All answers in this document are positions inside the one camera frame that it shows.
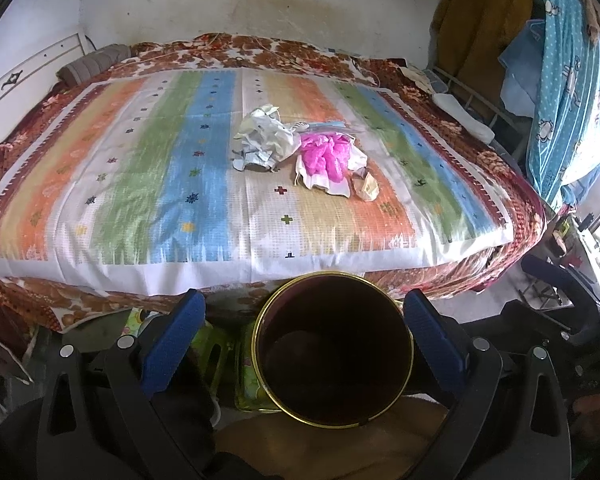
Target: rolled white cloth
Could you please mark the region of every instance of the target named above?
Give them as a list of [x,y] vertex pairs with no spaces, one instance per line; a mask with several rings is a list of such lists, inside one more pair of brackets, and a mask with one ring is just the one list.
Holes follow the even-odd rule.
[[462,124],[472,137],[481,140],[485,144],[490,144],[495,138],[495,134],[490,127],[471,117],[453,95],[433,94],[432,99],[437,106]]

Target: curtain with animal print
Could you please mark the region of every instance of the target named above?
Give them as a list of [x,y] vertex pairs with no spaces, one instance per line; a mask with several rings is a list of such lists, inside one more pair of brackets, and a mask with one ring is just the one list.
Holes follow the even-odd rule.
[[527,173],[558,211],[568,185],[600,164],[600,36],[587,35],[581,0],[544,0],[544,56]]

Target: blue stripe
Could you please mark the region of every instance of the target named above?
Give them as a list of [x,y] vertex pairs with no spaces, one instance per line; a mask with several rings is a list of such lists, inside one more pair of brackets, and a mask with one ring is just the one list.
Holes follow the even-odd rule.
[[406,121],[393,107],[375,90],[359,87],[360,93],[384,117],[390,120],[409,141],[413,151],[435,168],[440,181],[454,194],[464,215],[475,230],[476,236],[492,232],[496,224],[489,215],[484,203],[475,196],[466,182],[449,166],[448,162],[422,137],[420,132]]
[[230,260],[227,171],[236,73],[202,76],[171,152],[151,230],[151,262]]

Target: round bin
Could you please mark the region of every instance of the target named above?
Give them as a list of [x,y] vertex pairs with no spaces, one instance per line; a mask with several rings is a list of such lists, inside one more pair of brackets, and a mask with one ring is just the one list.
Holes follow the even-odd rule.
[[413,366],[413,337],[394,301],[372,283],[315,272],[267,301],[251,359],[285,413],[320,428],[353,428],[400,397]]

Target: bed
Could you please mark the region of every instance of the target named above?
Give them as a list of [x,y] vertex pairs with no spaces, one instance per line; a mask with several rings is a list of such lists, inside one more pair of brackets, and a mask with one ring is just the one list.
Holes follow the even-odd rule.
[[[228,34],[134,56],[0,144],[0,307],[28,323],[168,311],[190,286],[211,316],[252,316],[327,268],[435,299],[489,285],[544,231],[531,186],[391,60]],[[291,160],[235,171],[236,126],[269,102],[358,131],[378,199],[295,185]]]

